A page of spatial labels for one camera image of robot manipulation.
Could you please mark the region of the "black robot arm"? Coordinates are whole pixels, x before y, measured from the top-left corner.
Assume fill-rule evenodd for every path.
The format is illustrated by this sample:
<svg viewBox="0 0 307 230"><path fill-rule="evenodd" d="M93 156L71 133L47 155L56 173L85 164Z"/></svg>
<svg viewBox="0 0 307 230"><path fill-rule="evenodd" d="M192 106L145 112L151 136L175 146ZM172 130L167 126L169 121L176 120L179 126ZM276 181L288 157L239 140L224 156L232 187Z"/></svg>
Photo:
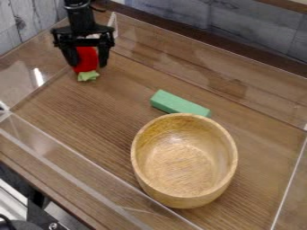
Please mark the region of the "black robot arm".
<svg viewBox="0 0 307 230"><path fill-rule="evenodd" d="M111 48L115 46L115 28L97 24L93 16L91 0L64 0L69 24L51 29L53 45L61 50L69 66L80 63L77 47L96 47L99 50L99 65L105 67Z"/></svg>

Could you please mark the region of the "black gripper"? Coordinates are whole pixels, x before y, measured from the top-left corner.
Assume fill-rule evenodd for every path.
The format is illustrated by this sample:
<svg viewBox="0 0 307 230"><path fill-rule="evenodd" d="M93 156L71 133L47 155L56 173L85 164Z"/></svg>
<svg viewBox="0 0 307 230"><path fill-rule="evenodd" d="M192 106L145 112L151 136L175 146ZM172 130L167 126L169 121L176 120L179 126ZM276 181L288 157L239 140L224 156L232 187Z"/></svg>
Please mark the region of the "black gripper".
<svg viewBox="0 0 307 230"><path fill-rule="evenodd" d="M51 30L53 45L60 48L69 66L79 63L76 47L97 47L100 67L105 67L109 58L109 49L115 45L115 28L96 24L89 31L72 31L69 26Z"/></svg>

